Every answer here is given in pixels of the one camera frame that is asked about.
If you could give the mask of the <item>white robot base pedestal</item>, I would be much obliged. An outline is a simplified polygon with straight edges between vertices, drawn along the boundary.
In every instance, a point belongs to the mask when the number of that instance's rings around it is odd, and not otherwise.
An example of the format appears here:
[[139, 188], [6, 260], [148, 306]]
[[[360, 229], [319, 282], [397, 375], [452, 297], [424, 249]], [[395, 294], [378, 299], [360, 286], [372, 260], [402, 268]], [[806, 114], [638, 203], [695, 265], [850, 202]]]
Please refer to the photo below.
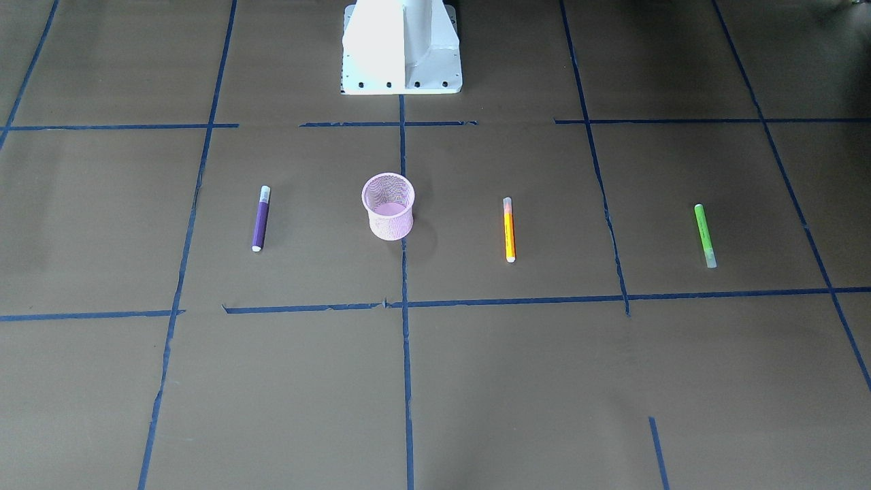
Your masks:
[[457, 9], [444, 1], [357, 1], [344, 9], [340, 93], [455, 94]]

